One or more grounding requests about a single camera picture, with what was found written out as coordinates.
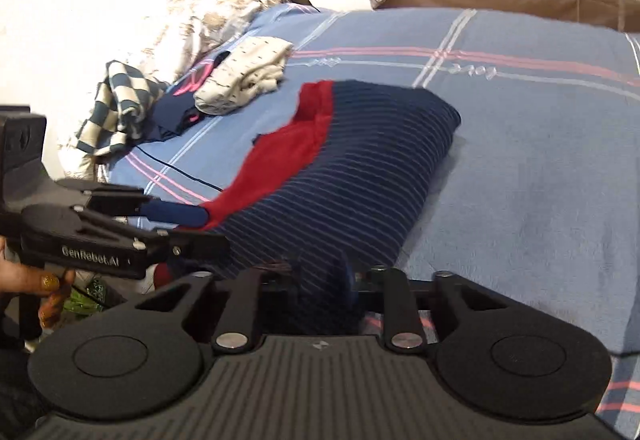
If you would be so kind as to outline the left hand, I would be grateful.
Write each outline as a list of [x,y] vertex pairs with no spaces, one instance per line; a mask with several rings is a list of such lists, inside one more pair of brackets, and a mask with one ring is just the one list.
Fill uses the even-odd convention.
[[66,269],[62,277],[36,267],[9,260],[6,238],[1,238],[1,313],[18,295],[35,295],[41,299],[38,310],[40,327],[52,329],[62,316],[66,299],[70,297],[76,278],[74,270]]

